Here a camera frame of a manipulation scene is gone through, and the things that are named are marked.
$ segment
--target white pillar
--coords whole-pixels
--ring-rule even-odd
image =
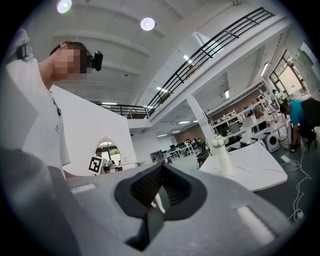
[[[210,141],[214,138],[214,134],[211,130],[210,124],[208,124],[207,116],[203,113],[203,110],[199,106],[197,100],[192,95],[186,98],[186,101],[189,103],[190,108],[192,109],[195,118],[198,120],[203,135],[206,141]]]

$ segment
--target black metal railing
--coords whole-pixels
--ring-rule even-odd
[[[96,105],[101,106],[104,109],[115,112],[121,116],[126,117],[127,119],[148,119],[149,113],[146,107],[144,106],[133,106],[133,105],[108,105],[96,103]]]
[[[242,34],[273,16],[272,13],[266,11],[263,7],[258,8],[238,19],[206,42],[177,69],[163,85],[162,90],[152,98],[148,104],[150,108],[147,109],[149,116],[204,63],[220,53],[224,47],[238,39]]]

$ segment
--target chair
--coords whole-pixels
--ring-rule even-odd
[[[201,156],[204,155],[205,152],[206,152],[206,142],[202,142],[201,151],[195,152],[195,154],[196,154],[195,156],[196,157],[201,157]]]
[[[197,148],[197,149],[198,149],[198,148],[201,148],[201,142],[200,142],[200,140],[196,140],[195,142],[196,142],[196,148]]]
[[[170,155],[172,156],[172,157],[175,157],[176,155],[178,155],[179,156],[179,153],[176,151],[176,152],[172,152],[172,151],[175,151],[176,149],[175,148],[171,148],[170,149]]]
[[[203,155],[198,156],[199,168],[201,167],[201,163],[204,163],[209,156],[209,148],[204,152]]]
[[[317,148],[317,139],[314,127],[320,126],[320,101],[314,98],[308,98],[301,102],[307,123],[313,127],[314,133],[314,146]]]

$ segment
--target short black hair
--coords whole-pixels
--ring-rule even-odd
[[[280,112],[284,114],[287,111],[287,108],[289,107],[289,104],[287,102],[280,104]]]
[[[77,50],[85,50],[86,55],[91,55],[89,50],[85,47],[85,45],[82,42],[72,42],[72,41],[67,41],[68,44],[72,45],[74,49]],[[60,48],[60,44],[58,44],[53,50],[50,52],[50,56],[54,54],[58,49]]]

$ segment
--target cable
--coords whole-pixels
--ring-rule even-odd
[[[293,214],[288,218],[288,220],[289,220],[289,219],[291,219],[292,217],[294,217],[294,222],[293,222],[293,223],[297,222],[298,219],[301,218],[301,216],[303,217],[303,211],[298,207],[298,204],[299,204],[300,199],[304,196],[305,193],[303,193],[303,192],[300,191],[300,184],[301,184],[304,180],[306,180],[306,179],[309,179],[309,181],[312,181],[312,177],[310,177],[310,175],[309,175],[308,173],[306,173],[306,172],[302,169],[302,159],[303,159],[303,157],[304,157],[306,148],[307,148],[307,146],[304,147],[304,150],[303,150],[303,153],[302,153],[300,162],[298,162],[298,161],[292,161],[292,162],[289,162],[289,163],[284,163],[284,164],[282,164],[282,166],[283,166],[283,165],[285,165],[285,164],[291,164],[291,165],[292,165],[292,164],[294,163],[294,164],[296,164],[296,166],[298,166],[298,168],[296,168],[296,169],[287,170],[287,171],[285,171],[285,172],[292,172],[292,171],[295,171],[295,170],[297,170],[297,169],[300,169],[301,172],[305,174],[305,177],[295,186],[295,189],[297,190],[297,195],[296,195],[296,198],[295,198],[295,200],[294,200],[294,202],[293,202],[293,205],[292,205],[292,206],[293,206]]]

